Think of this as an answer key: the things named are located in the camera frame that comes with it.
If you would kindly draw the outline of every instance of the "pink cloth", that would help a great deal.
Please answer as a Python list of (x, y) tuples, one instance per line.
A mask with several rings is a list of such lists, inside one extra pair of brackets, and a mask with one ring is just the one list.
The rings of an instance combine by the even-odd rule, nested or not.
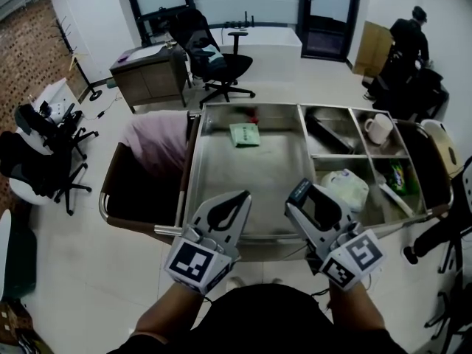
[(121, 143), (153, 176), (176, 176), (184, 169), (187, 149), (187, 112), (151, 111), (135, 116)]

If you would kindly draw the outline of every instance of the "white mug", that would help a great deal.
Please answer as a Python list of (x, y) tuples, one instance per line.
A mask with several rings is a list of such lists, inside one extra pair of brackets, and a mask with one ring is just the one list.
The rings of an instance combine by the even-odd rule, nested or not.
[(382, 145), (393, 130), (393, 123), (388, 116), (376, 114), (374, 119), (370, 118), (366, 121), (364, 128), (370, 140), (377, 145)]

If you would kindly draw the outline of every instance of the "trash bin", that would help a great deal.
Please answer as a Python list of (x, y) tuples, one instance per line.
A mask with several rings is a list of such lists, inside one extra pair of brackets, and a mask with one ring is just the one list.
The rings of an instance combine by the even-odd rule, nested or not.
[(36, 236), (9, 210), (0, 218), (0, 300), (19, 299), (36, 286)]

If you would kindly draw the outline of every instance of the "coat rack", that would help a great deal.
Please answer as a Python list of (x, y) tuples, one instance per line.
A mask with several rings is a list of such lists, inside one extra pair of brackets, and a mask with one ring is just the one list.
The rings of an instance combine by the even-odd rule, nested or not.
[(66, 28), (66, 30), (64, 30), (62, 28), (62, 23), (64, 22), (64, 20), (66, 19), (66, 17), (63, 18), (63, 20), (61, 22), (59, 22), (59, 20), (56, 19), (56, 25), (53, 25), (54, 27), (57, 27), (59, 29), (59, 32), (60, 32), (60, 40), (64, 42), (64, 44), (66, 45), (66, 48), (67, 50), (69, 51), (68, 53), (68, 56), (69, 55), (72, 55), (73, 56), (73, 62), (74, 62), (74, 65), (77, 67), (77, 69), (79, 70), (80, 74), (82, 75), (83, 79), (86, 81), (86, 84), (87, 84), (87, 87), (88, 89), (91, 91), (92, 95), (90, 96), (89, 100), (90, 101), (95, 101), (97, 98), (99, 98), (101, 95), (102, 95), (102, 91), (96, 91), (94, 89), (94, 87), (90, 84), (89, 82), (89, 79), (87, 79), (87, 76), (86, 74), (83, 73), (83, 70), (82, 70), (82, 67), (80, 66), (79, 62), (77, 61), (77, 57), (74, 56), (74, 51), (75, 49), (73, 49), (71, 47), (71, 44), (69, 43), (69, 39), (67, 39), (68, 35), (70, 34), (66, 34), (66, 31), (67, 29), (70, 27), (70, 25)]

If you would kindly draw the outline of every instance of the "brick wall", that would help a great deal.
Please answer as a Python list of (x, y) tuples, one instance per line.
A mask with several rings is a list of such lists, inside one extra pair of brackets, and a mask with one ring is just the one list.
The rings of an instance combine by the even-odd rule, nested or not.
[[(15, 131), (13, 112), (39, 96), (51, 83), (67, 78), (76, 97), (85, 90), (85, 80), (71, 63), (66, 45), (59, 41), (51, 0), (30, 2), (0, 21), (0, 133)], [(0, 175), (0, 214), (17, 208), (8, 180)]]

